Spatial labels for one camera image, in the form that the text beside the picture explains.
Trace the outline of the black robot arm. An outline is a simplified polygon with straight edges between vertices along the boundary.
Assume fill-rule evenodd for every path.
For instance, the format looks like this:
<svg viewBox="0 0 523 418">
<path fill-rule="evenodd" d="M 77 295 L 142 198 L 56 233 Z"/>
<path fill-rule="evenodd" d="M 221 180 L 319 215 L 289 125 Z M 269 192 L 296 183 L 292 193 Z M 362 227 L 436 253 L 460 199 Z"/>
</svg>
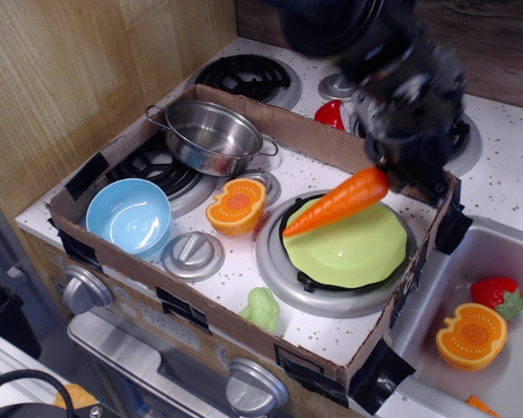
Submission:
<svg viewBox="0 0 523 418">
<path fill-rule="evenodd" d="M 367 155 L 391 190 L 439 204 L 445 164 L 463 114 L 465 72 L 413 17 L 412 1 L 275 1 L 289 45 L 326 57 L 355 86 Z"/>
</svg>

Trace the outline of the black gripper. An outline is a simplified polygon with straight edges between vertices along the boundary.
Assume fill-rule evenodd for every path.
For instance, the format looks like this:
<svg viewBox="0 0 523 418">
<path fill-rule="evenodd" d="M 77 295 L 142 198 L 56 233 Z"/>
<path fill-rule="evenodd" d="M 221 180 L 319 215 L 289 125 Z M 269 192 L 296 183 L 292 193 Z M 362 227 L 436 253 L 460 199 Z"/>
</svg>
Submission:
<svg viewBox="0 0 523 418">
<path fill-rule="evenodd" d="M 411 18 L 348 17 L 336 28 L 340 68 L 367 102 L 357 110 L 366 155 L 387 172 L 393 192 L 438 206 L 448 180 L 427 165 L 450 158 L 466 84 L 460 62 Z"/>
</svg>

